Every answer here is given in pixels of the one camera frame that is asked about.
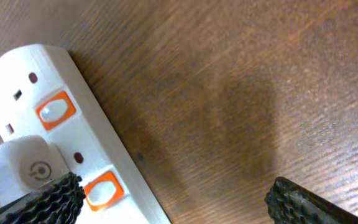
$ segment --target orange switch frame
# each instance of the orange switch frame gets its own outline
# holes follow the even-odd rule
[[[57,121],[45,122],[42,120],[40,112],[49,102],[52,102],[54,100],[65,100],[65,102],[67,104],[66,113]],[[73,116],[75,114],[75,111],[76,111],[76,109],[75,109],[73,103],[71,102],[71,100],[69,99],[67,93],[65,91],[61,91],[60,93],[56,94],[51,99],[47,100],[41,106],[39,106],[35,112],[37,113],[38,119],[41,121],[42,126],[45,128],[45,130],[49,131],[49,130],[53,129],[54,127],[58,126],[63,121],[67,120],[69,117]]]
[[[88,200],[88,194],[91,192],[92,188],[96,184],[98,184],[100,182],[104,182],[104,181],[112,182],[114,184],[114,186],[116,186],[116,193],[110,198],[110,200],[107,203],[102,204],[102,205],[92,205],[90,203],[90,201]],[[112,203],[118,201],[119,199],[121,199],[124,196],[124,189],[121,187],[116,176],[111,171],[108,171],[107,173],[98,177],[96,180],[92,181],[92,183],[85,186],[84,191],[85,191],[85,195],[86,195],[86,202],[88,203],[91,210],[94,212],[96,212],[102,208],[106,208],[106,207],[110,206]]]

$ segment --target wood grain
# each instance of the wood grain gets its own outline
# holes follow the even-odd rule
[[[32,43],[69,51],[173,223],[272,223],[279,175],[358,215],[358,0],[0,0],[0,56]]]

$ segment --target brown wooden surface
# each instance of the brown wooden surface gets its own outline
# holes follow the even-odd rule
[[[0,56],[31,43],[69,51],[174,223],[271,223],[278,175],[358,215],[358,0],[0,1]]]

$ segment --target power strip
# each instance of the power strip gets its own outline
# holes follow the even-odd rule
[[[35,44],[0,58],[0,135],[58,148],[87,193],[77,223],[170,223],[65,49]]]

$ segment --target logo on plug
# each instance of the logo on plug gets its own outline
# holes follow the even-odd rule
[[[37,161],[30,167],[30,176],[35,180],[46,180],[51,174],[52,168],[46,162]]]

